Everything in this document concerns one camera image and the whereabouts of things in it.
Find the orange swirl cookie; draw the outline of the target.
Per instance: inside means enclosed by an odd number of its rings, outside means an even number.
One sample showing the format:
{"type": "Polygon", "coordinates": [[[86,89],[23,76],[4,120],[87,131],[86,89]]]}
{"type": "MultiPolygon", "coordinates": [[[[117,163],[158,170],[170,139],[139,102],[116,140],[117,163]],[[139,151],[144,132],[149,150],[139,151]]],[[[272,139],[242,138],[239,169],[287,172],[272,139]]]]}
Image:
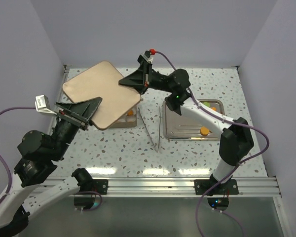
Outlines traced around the orange swirl cookie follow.
{"type": "Polygon", "coordinates": [[[133,110],[130,110],[130,111],[127,113],[128,116],[132,116],[133,114],[134,114],[134,111],[133,111],[133,110]]]}

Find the gold tin lid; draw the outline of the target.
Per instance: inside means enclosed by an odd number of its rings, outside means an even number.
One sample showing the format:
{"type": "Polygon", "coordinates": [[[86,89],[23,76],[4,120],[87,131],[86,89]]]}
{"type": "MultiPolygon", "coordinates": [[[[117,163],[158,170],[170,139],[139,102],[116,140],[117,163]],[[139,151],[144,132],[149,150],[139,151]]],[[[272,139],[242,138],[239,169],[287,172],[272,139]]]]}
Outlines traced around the gold tin lid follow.
{"type": "Polygon", "coordinates": [[[65,82],[62,90],[75,103],[101,97],[91,121],[98,130],[106,130],[141,101],[135,89],[119,84],[122,78],[110,62],[102,61],[65,82]]]}

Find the metal tongs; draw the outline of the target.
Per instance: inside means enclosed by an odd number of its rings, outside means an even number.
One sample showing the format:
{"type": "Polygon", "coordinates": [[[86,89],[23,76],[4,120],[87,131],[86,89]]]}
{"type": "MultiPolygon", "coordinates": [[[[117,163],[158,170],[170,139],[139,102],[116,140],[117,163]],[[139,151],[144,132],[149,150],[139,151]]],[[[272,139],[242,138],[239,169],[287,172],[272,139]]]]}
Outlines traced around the metal tongs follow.
{"type": "Polygon", "coordinates": [[[147,133],[150,144],[153,147],[153,150],[157,154],[162,154],[161,147],[161,122],[162,122],[162,109],[159,106],[157,109],[157,114],[152,117],[152,120],[148,121],[144,117],[144,110],[141,107],[138,107],[138,115],[144,126],[144,130],[147,133]]]}

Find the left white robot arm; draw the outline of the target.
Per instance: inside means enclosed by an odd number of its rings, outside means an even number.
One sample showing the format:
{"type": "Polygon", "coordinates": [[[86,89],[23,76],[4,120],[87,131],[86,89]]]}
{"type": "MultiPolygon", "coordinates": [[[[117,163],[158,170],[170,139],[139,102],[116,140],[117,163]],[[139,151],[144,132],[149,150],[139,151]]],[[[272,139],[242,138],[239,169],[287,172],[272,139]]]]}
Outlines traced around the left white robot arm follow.
{"type": "Polygon", "coordinates": [[[8,173],[8,184],[0,194],[0,237],[19,234],[35,215],[64,197],[75,194],[101,196],[85,168],[76,169],[70,177],[49,190],[30,196],[57,168],[55,162],[63,160],[77,132],[91,125],[101,102],[102,98],[96,97],[78,103],[57,103],[60,110],[56,112],[51,110],[45,95],[36,96],[34,109],[55,116],[56,125],[50,135],[31,130],[23,136],[17,147],[21,159],[13,172],[2,161],[8,173]]]}

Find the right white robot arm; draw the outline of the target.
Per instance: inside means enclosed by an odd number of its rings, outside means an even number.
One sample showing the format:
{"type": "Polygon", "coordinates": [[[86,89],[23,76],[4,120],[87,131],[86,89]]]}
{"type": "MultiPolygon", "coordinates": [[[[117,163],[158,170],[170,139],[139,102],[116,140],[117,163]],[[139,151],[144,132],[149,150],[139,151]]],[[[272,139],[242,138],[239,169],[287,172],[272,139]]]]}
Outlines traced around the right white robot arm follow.
{"type": "Polygon", "coordinates": [[[141,63],[136,71],[121,79],[119,85],[131,87],[140,94],[148,89],[168,92],[169,96],[164,100],[170,111],[194,119],[220,136],[221,160],[211,175],[210,188],[216,194],[227,189],[227,181],[254,146],[248,122],[244,118],[227,117],[198,102],[189,88],[189,75],[184,69],[163,75],[155,71],[150,63],[141,63]]]}

